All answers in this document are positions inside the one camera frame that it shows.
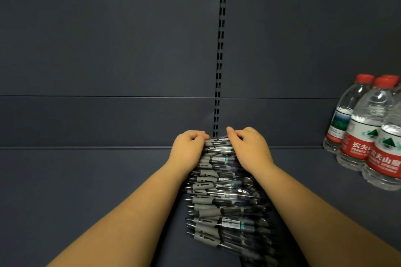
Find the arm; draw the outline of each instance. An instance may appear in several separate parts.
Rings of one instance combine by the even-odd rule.
[[[177,192],[208,138],[204,131],[180,134],[167,163],[48,267],[149,266]]]
[[[401,265],[401,253],[278,168],[255,129],[228,127],[227,133],[241,165],[268,194],[310,266]]]

